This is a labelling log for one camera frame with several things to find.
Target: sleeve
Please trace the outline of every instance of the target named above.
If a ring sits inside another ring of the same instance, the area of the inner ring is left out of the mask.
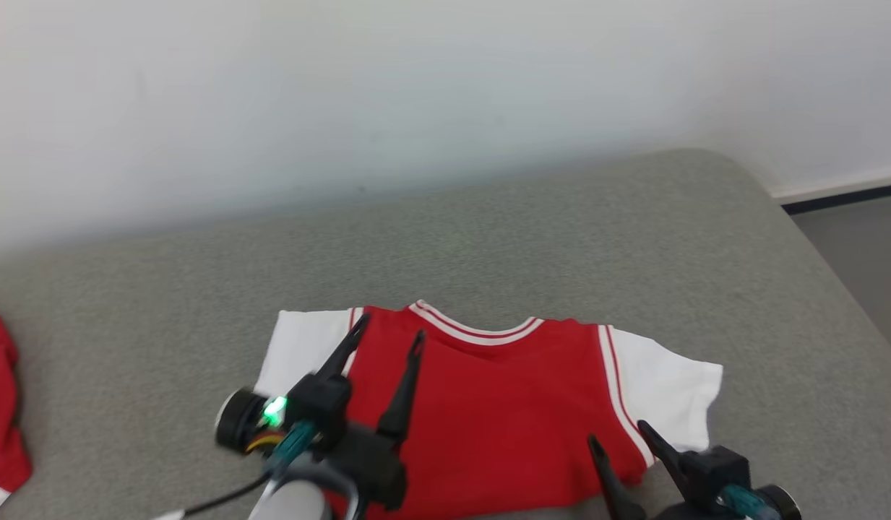
[[[281,311],[262,363],[256,391],[284,395],[308,372],[320,368],[352,325],[363,307],[344,311],[309,313]],[[343,375],[349,372],[356,352],[349,356]]]
[[[621,408],[619,420],[639,445],[647,465],[654,458],[637,434],[636,422],[642,419],[677,451],[709,447],[708,410],[722,384],[722,365],[687,359],[653,339],[612,326],[600,326],[600,343],[604,361],[610,358],[616,372],[612,375],[616,391],[610,392],[619,401],[614,402],[614,409],[619,415]]]

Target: red and white shirt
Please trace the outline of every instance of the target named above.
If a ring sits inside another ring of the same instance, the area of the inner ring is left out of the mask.
[[[353,383],[347,415],[366,425],[378,422],[413,337],[426,330],[401,451],[408,494],[401,510],[369,510],[369,520],[447,520],[578,503],[601,492],[587,447],[591,433],[621,480],[639,484],[654,462],[636,428],[640,419],[677,450],[709,445],[706,414],[722,366],[571,319],[530,317],[508,330],[472,329],[422,300],[396,311],[281,312],[257,391],[287,393],[326,361],[362,313],[371,321],[346,368]]]

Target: black cable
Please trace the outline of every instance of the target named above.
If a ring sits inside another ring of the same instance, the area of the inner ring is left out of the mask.
[[[206,503],[198,504],[198,506],[188,507],[187,509],[185,509],[184,518],[195,516],[195,514],[204,513],[204,511],[213,509],[214,507],[223,506],[223,504],[228,503],[228,501],[234,501],[241,496],[246,495],[253,490],[256,490],[257,487],[265,484],[267,481],[269,481],[269,475],[264,474],[262,477],[258,477],[250,484],[246,484],[246,486],[240,487],[239,490],[231,491],[231,493],[227,493],[226,495],[223,495],[223,497],[207,501]]]

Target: glowing green led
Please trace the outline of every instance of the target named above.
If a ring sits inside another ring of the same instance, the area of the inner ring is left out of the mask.
[[[284,408],[287,404],[288,399],[285,397],[271,399],[269,404],[266,405],[266,409],[262,411],[264,422],[271,428],[280,427],[281,423],[284,422]]]

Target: gray floor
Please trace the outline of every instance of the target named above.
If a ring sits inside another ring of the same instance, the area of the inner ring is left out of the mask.
[[[891,344],[891,197],[792,218]]]

